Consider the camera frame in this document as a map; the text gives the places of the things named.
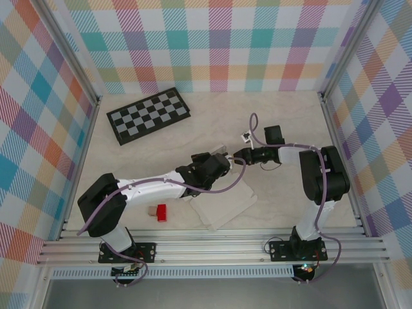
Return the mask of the electronics board with green light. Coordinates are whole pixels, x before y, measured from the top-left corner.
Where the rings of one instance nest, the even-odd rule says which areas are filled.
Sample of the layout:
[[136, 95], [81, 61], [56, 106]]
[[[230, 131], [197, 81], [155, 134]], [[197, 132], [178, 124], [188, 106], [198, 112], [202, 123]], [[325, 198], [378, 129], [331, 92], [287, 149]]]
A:
[[294, 265], [294, 276], [292, 279], [297, 282], [311, 281], [315, 277], [315, 270], [318, 268], [318, 266], [319, 262]]

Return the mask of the grey metal panel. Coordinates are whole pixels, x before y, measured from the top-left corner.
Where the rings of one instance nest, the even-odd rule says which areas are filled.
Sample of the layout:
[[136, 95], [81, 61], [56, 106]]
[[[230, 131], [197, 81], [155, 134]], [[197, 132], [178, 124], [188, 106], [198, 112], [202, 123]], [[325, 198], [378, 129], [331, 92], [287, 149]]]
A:
[[42, 309], [386, 309], [375, 287], [276, 279], [54, 280]]

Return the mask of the wide aluminium rail frame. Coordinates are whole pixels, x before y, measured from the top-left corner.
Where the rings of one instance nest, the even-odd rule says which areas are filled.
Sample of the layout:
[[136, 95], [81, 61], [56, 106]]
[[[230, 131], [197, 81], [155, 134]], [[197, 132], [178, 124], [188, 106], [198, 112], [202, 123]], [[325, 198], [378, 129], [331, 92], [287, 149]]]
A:
[[[136, 242], [156, 243], [155, 265], [253, 265], [270, 263], [263, 245], [271, 237], [288, 239], [291, 229], [238, 230], [132, 230]], [[328, 263], [387, 263], [389, 253], [381, 238], [368, 237], [362, 227], [325, 229]], [[37, 260], [39, 266], [88, 266], [97, 264], [100, 240], [74, 230], [47, 241]]]

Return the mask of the aluminium corner post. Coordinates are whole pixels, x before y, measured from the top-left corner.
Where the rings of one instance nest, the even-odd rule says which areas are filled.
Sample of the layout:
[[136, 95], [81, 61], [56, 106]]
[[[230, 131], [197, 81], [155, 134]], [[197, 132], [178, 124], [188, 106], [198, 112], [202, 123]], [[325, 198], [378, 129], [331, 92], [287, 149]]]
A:
[[336, 55], [337, 58], [330, 66], [330, 70], [325, 77], [321, 90], [318, 92], [321, 100], [326, 103], [331, 97], [334, 89], [337, 87], [344, 70], [349, 65], [351, 58], [355, 55], [361, 42], [366, 35], [368, 28], [373, 22], [376, 14], [379, 12], [385, 0], [365, 0], [364, 5], [359, 8], [363, 10], [356, 13], [354, 17], [354, 25], [348, 28], [346, 36], [342, 41], [343, 47]]
[[87, 97], [95, 106], [99, 105], [100, 96], [94, 90], [91, 82], [86, 75], [86, 72], [83, 70], [77, 56], [75, 55], [75, 52], [71, 48], [69, 41], [67, 40], [64, 32], [59, 26], [46, 0], [30, 0], [30, 2], [35, 8], [36, 12], [39, 14], [42, 21], [45, 23], [48, 31], [53, 37], [53, 40], [68, 62], [70, 68], [73, 70], [74, 75], [78, 79], [79, 84], [82, 86], [82, 89], [85, 91]]

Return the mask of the black grey chessboard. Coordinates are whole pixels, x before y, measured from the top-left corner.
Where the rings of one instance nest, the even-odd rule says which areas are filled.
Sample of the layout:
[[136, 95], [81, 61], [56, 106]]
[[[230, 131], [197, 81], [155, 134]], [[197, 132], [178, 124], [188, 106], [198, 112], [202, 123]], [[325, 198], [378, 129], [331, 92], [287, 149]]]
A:
[[176, 88], [106, 113], [120, 145], [189, 118], [191, 111]]

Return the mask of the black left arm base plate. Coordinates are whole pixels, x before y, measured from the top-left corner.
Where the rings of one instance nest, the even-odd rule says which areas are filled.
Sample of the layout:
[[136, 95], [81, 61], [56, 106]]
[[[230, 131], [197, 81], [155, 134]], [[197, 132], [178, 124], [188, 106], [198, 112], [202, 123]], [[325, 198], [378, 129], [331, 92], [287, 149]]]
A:
[[[132, 263], [130, 259], [114, 254], [105, 243], [99, 245], [98, 263]], [[122, 255], [153, 263], [156, 256], [156, 243], [135, 243], [131, 248], [121, 252]]]

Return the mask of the small electronics board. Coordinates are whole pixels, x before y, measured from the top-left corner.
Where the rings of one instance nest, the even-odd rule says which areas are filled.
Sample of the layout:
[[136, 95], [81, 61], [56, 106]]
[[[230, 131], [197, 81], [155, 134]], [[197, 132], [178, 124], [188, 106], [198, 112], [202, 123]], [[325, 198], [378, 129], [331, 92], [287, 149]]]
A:
[[141, 263], [132, 263], [126, 266], [112, 267], [111, 277], [135, 278], [140, 275], [140, 270], [143, 268]]

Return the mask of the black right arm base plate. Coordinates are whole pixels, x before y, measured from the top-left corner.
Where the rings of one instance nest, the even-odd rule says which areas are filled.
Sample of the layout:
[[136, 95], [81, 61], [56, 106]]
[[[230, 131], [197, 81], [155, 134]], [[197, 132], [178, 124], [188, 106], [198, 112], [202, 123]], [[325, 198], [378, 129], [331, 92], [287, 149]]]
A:
[[326, 246], [321, 238], [311, 241], [271, 241], [271, 261], [326, 261]]

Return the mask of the white paper box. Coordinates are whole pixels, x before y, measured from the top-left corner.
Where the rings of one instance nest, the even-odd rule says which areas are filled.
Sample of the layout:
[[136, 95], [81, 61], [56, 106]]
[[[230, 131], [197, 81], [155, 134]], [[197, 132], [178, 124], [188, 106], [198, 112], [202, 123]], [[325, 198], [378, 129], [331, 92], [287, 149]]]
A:
[[255, 204], [258, 196], [243, 180], [240, 180], [233, 188], [223, 193], [201, 193], [195, 198], [186, 197], [183, 200], [190, 203], [209, 230], [218, 230]]

